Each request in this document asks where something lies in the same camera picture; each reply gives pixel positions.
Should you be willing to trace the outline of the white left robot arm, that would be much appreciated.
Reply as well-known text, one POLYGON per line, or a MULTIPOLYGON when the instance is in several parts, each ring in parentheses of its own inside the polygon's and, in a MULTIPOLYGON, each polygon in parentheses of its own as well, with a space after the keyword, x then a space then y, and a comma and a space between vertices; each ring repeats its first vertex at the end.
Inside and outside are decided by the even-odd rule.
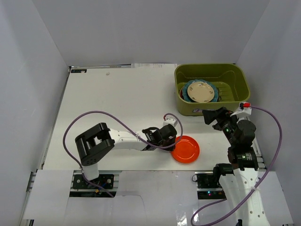
POLYGON ((176 136, 177 131, 170 123, 163 123, 160 129, 150 127, 134 134, 99 123, 75 138, 84 173, 83 182, 90 188, 99 184, 98 162, 112 149, 153 151, 163 148, 173 151, 176 136))

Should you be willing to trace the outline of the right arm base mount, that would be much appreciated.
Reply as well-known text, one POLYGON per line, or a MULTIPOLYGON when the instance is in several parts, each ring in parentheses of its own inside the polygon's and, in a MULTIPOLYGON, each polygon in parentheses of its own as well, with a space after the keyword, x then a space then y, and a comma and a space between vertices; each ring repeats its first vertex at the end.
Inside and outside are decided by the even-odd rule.
POLYGON ((215 181, 213 173, 196 173, 191 180, 196 183, 198 200, 226 199, 224 190, 215 181))

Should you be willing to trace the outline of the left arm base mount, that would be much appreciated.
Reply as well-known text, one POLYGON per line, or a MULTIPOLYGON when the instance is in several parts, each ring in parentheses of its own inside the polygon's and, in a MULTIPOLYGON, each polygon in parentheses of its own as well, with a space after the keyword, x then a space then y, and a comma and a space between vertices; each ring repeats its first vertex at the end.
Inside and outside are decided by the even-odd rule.
POLYGON ((96 179, 87 182, 82 174, 74 174, 70 197, 113 198, 116 195, 114 180, 113 174, 100 174, 96 179))

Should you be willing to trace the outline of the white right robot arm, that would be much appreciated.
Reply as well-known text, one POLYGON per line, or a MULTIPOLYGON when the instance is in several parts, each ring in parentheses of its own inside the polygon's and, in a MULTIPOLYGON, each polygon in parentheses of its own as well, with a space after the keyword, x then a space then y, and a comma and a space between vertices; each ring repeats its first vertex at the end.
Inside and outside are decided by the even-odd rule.
POLYGON ((214 130, 222 131, 228 140, 229 163, 214 167, 213 184, 222 188, 238 226, 268 226, 261 194, 255 185, 259 182, 259 165, 252 147, 256 126, 246 119, 239 119, 238 112, 225 107, 204 110, 204 122, 213 121, 214 130))

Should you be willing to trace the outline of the cream plate with calligraphy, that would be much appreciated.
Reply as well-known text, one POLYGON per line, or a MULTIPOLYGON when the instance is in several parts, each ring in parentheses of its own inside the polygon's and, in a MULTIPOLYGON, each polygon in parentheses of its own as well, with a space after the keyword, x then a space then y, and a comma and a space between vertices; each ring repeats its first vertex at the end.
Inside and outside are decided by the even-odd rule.
POLYGON ((188 86, 188 96, 197 103, 207 103, 214 98, 214 89, 206 82, 193 82, 188 86))

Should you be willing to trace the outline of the orange plate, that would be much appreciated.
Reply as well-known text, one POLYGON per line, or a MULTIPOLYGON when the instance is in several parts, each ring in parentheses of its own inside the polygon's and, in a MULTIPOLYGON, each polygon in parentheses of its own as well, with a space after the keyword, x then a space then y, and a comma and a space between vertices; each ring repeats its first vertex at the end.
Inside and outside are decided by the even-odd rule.
POLYGON ((200 155, 200 147, 198 142, 190 136, 178 136, 177 144, 171 152, 172 157, 179 163, 191 164, 195 162, 200 155))

